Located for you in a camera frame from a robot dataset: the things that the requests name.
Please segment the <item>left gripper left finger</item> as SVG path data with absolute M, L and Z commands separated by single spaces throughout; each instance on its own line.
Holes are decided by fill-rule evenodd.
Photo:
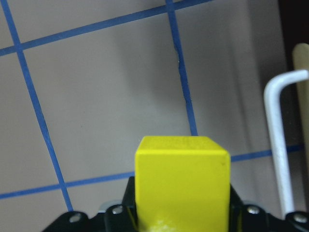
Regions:
M 124 196 L 122 199 L 122 206 L 124 207 L 125 215 L 130 219 L 131 223 L 133 225 L 138 225 L 134 176 L 131 176 L 128 179 Z

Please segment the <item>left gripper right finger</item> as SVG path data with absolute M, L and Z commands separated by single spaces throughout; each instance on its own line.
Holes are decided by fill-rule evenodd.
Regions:
M 243 202 L 240 196 L 230 184 L 230 200 L 229 200 L 229 225 L 237 225 Z

